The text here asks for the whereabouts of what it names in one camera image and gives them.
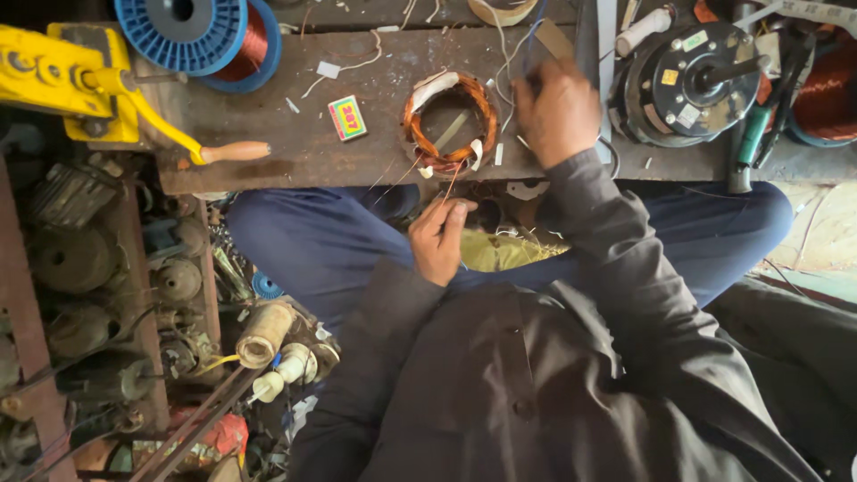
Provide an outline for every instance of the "floor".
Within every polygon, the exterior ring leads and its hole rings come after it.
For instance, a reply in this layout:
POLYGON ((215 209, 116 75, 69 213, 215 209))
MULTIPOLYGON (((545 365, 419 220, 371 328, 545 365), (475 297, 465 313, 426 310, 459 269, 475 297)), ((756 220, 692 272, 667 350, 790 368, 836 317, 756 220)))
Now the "floor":
MULTIPOLYGON (((792 202, 794 225, 768 259, 798 286, 857 303, 857 182, 775 184, 792 202)), ((766 264, 757 271, 779 277, 766 264)))

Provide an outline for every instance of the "blue trousers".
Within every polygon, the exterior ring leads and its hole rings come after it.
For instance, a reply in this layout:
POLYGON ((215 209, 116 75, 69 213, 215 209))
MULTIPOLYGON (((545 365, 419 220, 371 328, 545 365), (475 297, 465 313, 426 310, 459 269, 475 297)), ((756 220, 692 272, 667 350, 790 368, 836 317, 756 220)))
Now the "blue trousers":
MULTIPOLYGON (((721 184, 645 200, 663 252, 705 306, 777 246, 792 224, 788 198, 754 183, 745 195, 725 196, 721 184)), ((373 193, 386 189, 376 187, 373 193)), ((235 246, 325 328, 337 333, 357 305, 375 262, 388 256, 413 264, 407 238, 381 220, 386 209, 368 188, 268 189, 241 193, 227 214, 235 246)), ((480 273, 460 268, 453 290, 509 281, 538 290, 563 279, 583 292, 574 250, 520 268, 480 273)))

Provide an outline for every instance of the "left hand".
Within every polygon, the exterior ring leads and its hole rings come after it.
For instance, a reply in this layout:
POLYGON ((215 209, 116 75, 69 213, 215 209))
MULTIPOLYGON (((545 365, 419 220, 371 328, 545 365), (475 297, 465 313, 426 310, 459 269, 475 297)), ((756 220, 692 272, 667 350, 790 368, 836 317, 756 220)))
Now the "left hand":
POLYGON ((477 204, 461 198, 437 198, 408 228, 414 269, 426 280, 446 286, 461 263, 461 232, 467 212, 477 204))

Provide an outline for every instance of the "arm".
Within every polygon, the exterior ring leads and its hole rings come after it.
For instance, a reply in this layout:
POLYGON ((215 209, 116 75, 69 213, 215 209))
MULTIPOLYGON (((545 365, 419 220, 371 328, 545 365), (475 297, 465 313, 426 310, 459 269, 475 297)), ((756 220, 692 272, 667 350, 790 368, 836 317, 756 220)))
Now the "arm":
MULTIPOLYGON (((716 320, 703 313, 648 225, 633 194, 621 194, 592 147, 601 113, 597 93, 570 59, 542 66, 542 93, 533 99, 516 83, 519 117, 545 167, 560 206, 560 230, 578 254, 632 385, 668 397, 688 414, 718 401, 773 428, 752 374, 726 341, 714 337, 716 320)), ((711 420, 721 413, 707 410, 711 420)), ((721 420, 738 421, 734 413, 721 420)))
POLYGON ((416 271, 386 258, 375 266, 343 323, 342 361, 292 446, 290 480, 353 481, 369 463, 402 365, 460 263, 468 208, 476 204, 439 199, 411 225, 416 271))

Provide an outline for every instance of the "copper wire spool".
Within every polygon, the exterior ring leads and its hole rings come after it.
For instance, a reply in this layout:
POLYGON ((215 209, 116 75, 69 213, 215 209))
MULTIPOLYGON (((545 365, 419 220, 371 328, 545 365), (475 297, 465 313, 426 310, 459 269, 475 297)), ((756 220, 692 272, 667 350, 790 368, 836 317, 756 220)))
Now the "copper wire spool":
MULTIPOLYGON (((497 136, 497 111, 488 100, 485 88, 477 79, 458 73, 458 83, 437 95, 442 95, 450 91, 462 93, 476 104, 476 115, 483 126, 483 134, 480 136, 482 140, 482 152, 483 155, 487 154, 494 148, 497 136)), ((440 175, 457 172, 457 176, 461 176, 470 169, 470 159, 474 158, 473 160, 475 160, 476 153, 473 152, 473 148, 470 145, 467 145, 449 154, 440 155, 438 149, 426 138, 420 128, 421 113, 430 102, 431 99, 425 102, 416 112, 411 112, 411 108, 414 105, 413 96, 411 95, 405 101, 405 114, 402 122, 405 129, 405 141, 410 145, 416 144, 413 151, 414 159, 420 160, 426 166, 432 166, 434 172, 440 175)))
POLYGON ((237 82, 259 71, 267 54, 267 31, 259 11, 247 3, 247 32, 238 53, 223 69, 212 75, 222 81, 237 82))
POLYGON ((810 136, 828 141, 857 138, 857 41, 816 60, 792 110, 810 136))

